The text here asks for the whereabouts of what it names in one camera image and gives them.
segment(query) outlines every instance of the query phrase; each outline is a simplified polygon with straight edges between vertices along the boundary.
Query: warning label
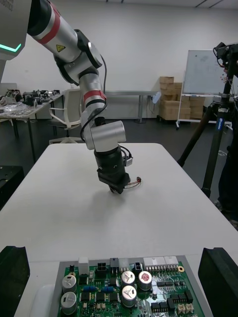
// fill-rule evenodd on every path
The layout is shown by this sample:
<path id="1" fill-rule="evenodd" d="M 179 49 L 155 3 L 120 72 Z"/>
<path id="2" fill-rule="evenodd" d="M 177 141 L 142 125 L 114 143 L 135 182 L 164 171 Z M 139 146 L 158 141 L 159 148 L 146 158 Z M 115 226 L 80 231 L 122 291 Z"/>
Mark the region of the warning label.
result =
<path id="1" fill-rule="evenodd" d="M 60 53 L 65 49 L 65 46 L 63 45 L 56 45 L 57 51 Z"/>

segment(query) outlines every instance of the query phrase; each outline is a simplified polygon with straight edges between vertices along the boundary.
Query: blue component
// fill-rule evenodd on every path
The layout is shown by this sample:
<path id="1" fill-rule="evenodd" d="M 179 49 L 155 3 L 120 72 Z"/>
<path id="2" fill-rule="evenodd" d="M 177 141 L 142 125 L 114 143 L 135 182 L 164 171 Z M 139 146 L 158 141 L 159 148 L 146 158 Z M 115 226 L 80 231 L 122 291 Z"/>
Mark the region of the blue component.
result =
<path id="1" fill-rule="evenodd" d="M 84 286 L 83 287 L 83 291 L 84 292 L 95 292 L 96 291 L 96 287 L 93 285 L 88 285 L 88 286 Z"/>
<path id="2" fill-rule="evenodd" d="M 113 293 L 114 291 L 114 287 L 113 286 L 105 286 L 102 288 L 101 290 L 104 293 Z"/>
<path id="3" fill-rule="evenodd" d="M 224 119 L 220 118 L 219 123 L 218 123 L 218 128 L 217 128 L 218 130 L 222 129 L 223 121 L 224 121 Z"/>

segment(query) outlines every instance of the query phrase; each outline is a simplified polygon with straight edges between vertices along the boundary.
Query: electrolytic capacitor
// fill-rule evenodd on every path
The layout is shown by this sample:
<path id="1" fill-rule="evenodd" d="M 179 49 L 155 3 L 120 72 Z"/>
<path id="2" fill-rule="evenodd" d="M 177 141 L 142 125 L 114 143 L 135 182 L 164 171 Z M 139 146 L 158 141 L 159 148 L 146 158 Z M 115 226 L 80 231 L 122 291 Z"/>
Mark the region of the electrolytic capacitor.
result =
<path id="1" fill-rule="evenodd" d="M 121 284 L 122 287 L 125 287 L 127 285 L 134 285 L 135 283 L 135 274 L 131 271 L 125 271 L 121 275 Z"/>
<path id="2" fill-rule="evenodd" d="M 77 297 L 75 293 L 67 292 L 61 298 L 62 312 L 69 316 L 72 315 L 77 309 Z"/>
<path id="3" fill-rule="evenodd" d="M 152 275 L 147 271 L 142 271 L 138 277 L 138 286 L 142 291 L 149 291 L 152 285 Z"/>
<path id="4" fill-rule="evenodd" d="M 77 289 L 76 277 L 73 275 L 66 275 L 62 280 L 62 290 L 64 293 L 73 292 Z"/>
<path id="5" fill-rule="evenodd" d="M 122 289 L 121 300 L 125 307 L 131 308 L 136 304 L 136 289 L 127 285 Z"/>

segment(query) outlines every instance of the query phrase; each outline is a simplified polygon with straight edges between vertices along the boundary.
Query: green indicator light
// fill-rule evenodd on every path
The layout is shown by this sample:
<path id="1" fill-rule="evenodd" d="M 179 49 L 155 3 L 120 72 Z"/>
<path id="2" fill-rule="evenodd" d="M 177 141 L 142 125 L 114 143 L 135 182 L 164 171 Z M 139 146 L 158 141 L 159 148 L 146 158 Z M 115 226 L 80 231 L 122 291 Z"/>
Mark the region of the green indicator light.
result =
<path id="1" fill-rule="evenodd" d="M 9 46 L 5 46 L 5 45 L 0 44 L 0 49 L 4 49 L 4 50 L 11 51 L 14 53 L 16 53 L 16 51 L 19 50 L 20 47 L 21 47 L 21 44 L 19 44 L 16 49 L 13 49 L 13 48 L 10 48 Z"/>

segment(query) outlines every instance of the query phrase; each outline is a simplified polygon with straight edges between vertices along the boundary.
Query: ceiling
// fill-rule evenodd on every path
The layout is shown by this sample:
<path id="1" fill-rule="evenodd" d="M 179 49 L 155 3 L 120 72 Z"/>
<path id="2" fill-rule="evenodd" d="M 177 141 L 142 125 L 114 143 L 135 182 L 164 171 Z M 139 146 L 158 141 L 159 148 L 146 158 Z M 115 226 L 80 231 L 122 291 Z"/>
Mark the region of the ceiling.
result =
<path id="1" fill-rule="evenodd" d="M 199 8 L 238 9 L 238 0 L 95 0 L 108 3 L 138 3 Z"/>

